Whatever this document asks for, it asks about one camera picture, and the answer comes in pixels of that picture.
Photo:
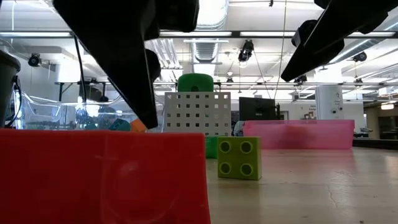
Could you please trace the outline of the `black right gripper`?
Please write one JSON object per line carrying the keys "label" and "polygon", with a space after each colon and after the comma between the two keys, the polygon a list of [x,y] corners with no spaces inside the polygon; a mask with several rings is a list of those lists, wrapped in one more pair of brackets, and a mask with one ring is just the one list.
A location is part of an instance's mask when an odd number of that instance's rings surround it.
{"label": "black right gripper", "polygon": [[286,82],[329,63],[344,49],[345,37],[372,32],[398,7],[398,0],[313,1],[323,13],[305,42],[292,38],[296,50],[281,75]]}

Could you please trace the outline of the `green foam die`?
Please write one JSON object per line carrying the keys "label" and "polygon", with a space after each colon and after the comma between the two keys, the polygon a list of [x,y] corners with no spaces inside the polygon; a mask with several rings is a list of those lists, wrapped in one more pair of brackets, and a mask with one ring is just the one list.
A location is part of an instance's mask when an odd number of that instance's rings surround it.
{"label": "green foam die", "polygon": [[183,74],[177,82],[178,92],[212,92],[213,77],[203,73]]}

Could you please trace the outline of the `small blue toy brick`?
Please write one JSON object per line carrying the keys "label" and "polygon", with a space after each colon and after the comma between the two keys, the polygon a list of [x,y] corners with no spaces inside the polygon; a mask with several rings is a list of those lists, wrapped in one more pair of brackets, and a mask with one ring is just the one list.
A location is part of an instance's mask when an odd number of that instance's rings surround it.
{"label": "small blue toy brick", "polygon": [[128,121],[118,118],[108,129],[111,131],[131,131],[131,125]]}

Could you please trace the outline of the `clear plastic bin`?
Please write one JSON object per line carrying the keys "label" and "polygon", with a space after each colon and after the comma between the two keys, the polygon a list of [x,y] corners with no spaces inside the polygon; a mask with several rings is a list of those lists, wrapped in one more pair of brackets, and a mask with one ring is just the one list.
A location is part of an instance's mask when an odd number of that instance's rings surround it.
{"label": "clear plastic bin", "polygon": [[73,102],[60,102],[23,92],[16,93],[15,99],[16,105],[21,107],[15,122],[17,129],[108,129],[116,119],[128,122],[138,119],[120,96],[109,102],[83,102],[80,96]]}

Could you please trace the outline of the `small lime green toy brick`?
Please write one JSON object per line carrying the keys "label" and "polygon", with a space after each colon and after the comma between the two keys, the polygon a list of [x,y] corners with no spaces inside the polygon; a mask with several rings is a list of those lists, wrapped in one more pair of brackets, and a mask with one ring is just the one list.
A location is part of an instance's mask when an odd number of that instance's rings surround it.
{"label": "small lime green toy brick", "polygon": [[218,177],[244,180],[261,179],[260,137],[222,136],[217,140]]}

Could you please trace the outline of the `red two-stud toy block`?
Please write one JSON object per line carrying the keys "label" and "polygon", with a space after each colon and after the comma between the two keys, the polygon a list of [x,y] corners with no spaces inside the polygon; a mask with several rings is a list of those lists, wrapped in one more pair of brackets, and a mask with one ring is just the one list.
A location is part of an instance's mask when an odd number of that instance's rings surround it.
{"label": "red two-stud toy block", "polygon": [[210,224],[202,134],[0,129],[0,224]]}

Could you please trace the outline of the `white perforated basket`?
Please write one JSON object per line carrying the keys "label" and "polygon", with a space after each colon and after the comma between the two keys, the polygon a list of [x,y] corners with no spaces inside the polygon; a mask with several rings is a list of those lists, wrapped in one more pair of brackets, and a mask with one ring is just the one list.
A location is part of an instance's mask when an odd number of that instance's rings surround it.
{"label": "white perforated basket", "polygon": [[167,92],[164,132],[230,136],[231,95],[228,92]]}

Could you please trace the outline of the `black overhead light bar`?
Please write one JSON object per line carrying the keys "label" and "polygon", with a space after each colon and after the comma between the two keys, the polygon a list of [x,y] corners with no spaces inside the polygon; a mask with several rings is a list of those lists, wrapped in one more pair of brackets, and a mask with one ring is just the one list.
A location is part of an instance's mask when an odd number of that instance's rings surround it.
{"label": "black overhead light bar", "polygon": [[[163,31],[160,33],[160,38],[216,38],[216,39],[242,39],[242,38],[255,38],[255,39],[281,39],[292,38],[295,32],[293,31],[195,31],[190,33]],[[71,31],[0,31],[2,38],[72,38]],[[374,31],[368,34],[354,32],[346,37],[347,39],[398,39],[398,32],[394,31]]]}

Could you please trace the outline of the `pink plastic tray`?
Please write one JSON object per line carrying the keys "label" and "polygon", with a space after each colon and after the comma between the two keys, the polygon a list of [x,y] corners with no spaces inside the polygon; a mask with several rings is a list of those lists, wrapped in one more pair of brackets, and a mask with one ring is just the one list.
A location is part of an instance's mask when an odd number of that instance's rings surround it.
{"label": "pink plastic tray", "polygon": [[245,121],[243,134],[245,137],[259,137],[263,149],[350,150],[354,138],[354,121]]}

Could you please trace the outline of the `black monitor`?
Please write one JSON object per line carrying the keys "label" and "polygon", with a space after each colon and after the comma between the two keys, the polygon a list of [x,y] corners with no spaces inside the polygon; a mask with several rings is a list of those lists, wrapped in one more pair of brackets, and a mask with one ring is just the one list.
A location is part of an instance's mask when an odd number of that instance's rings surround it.
{"label": "black monitor", "polygon": [[239,97],[239,120],[279,120],[280,112],[275,100]]}

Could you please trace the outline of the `short green toy block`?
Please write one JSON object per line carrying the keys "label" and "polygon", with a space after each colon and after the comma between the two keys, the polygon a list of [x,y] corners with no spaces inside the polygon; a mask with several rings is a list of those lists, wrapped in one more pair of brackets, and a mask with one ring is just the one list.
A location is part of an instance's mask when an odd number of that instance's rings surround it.
{"label": "short green toy block", "polygon": [[218,158],[218,137],[217,136],[206,136],[205,137],[205,157],[207,159]]}

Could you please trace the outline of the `silver ceiling duct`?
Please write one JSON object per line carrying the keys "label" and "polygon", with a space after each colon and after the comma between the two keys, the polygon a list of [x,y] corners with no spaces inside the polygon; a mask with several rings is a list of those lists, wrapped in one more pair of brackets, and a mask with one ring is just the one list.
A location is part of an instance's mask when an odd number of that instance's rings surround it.
{"label": "silver ceiling duct", "polygon": [[[229,0],[199,0],[196,30],[224,30],[228,17]],[[212,63],[218,53],[219,43],[195,42],[191,44],[193,63]]]}

